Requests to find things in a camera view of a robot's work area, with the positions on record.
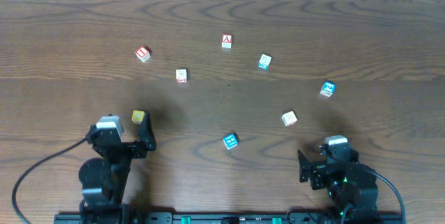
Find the blue number 2 block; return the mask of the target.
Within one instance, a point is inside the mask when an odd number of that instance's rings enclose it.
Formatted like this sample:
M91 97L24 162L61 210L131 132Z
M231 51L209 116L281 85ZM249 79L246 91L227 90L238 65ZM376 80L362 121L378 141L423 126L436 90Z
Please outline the blue number 2 block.
M331 81L325 81L321 87L320 94L326 97L331 97L336 89L336 84Z

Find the red letter I block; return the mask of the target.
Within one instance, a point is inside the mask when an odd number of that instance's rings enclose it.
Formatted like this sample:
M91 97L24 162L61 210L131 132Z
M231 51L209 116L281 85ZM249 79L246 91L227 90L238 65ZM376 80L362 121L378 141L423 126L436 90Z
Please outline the red letter I block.
M137 58L145 63L151 58L151 50L147 46L141 46L135 51Z

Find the red letter A block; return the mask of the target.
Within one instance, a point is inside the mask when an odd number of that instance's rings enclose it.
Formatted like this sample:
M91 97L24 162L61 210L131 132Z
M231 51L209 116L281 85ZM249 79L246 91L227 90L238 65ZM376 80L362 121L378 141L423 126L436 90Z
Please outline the red letter A block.
M222 41L221 41L222 48L230 49L232 47L232 42L233 42L233 35L231 35L231 34L223 34L222 35Z

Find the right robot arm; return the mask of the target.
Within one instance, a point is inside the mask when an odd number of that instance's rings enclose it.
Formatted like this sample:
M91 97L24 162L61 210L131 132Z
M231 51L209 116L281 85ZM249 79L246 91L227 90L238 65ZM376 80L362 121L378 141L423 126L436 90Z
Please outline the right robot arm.
M310 161L298 151L300 182L310 182L311 189L325 189L338 215L352 219L369 218L376 211L377 176L359 162L359 153L349 145L322 145L324 160Z

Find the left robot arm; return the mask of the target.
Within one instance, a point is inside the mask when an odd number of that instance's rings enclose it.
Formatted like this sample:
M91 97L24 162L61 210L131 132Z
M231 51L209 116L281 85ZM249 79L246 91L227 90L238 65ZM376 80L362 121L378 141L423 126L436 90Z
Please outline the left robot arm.
M124 127L117 115L103 116L90 126L86 141L100 155L85 162L79 170L82 195L94 210L119 207L134 159L144 159L156 149L150 114L139 113L138 140L122 142Z

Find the yellow block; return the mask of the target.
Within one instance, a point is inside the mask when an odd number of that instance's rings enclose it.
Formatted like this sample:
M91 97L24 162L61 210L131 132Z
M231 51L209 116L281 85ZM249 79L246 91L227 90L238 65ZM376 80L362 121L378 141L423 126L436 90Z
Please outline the yellow block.
M134 110L132 113L131 120L135 124L140 124L145 117L145 112L140 110Z

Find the white M letter block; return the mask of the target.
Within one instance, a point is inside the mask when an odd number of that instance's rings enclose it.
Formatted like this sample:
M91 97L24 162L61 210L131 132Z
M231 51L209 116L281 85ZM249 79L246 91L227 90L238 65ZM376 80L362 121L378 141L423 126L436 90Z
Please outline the white M letter block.
M282 121L286 127L295 124L298 119L294 111L286 112L282 115Z

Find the white red-sided block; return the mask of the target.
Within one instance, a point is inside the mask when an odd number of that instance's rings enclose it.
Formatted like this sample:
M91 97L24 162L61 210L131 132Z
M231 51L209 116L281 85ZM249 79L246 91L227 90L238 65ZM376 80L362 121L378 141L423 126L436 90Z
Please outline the white red-sided block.
M177 83L187 83L188 82L187 69L176 70L176 81L177 81Z

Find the blue top block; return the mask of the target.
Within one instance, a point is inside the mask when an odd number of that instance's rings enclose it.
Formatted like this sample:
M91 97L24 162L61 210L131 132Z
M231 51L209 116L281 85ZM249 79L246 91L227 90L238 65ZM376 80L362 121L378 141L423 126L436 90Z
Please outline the blue top block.
M223 143L230 150L238 145L238 137L235 133L231 133L223 138Z

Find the white blue-sided block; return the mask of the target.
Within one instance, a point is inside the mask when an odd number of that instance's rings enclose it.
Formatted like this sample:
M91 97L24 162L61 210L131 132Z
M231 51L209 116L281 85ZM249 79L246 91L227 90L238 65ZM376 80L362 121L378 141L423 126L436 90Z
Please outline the white blue-sided block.
M262 54L261 58L259 59L259 62L258 62L258 67L263 70L267 70L269 68L271 61L272 61L271 56Z

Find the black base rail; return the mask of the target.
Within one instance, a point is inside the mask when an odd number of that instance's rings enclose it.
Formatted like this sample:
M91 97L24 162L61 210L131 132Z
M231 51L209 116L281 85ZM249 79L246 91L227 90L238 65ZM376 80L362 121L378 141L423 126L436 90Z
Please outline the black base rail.
M122 214L57 214L54 224L307 224L340 223L341 217L319 213L291 212L287 214L172 214L170 212Z

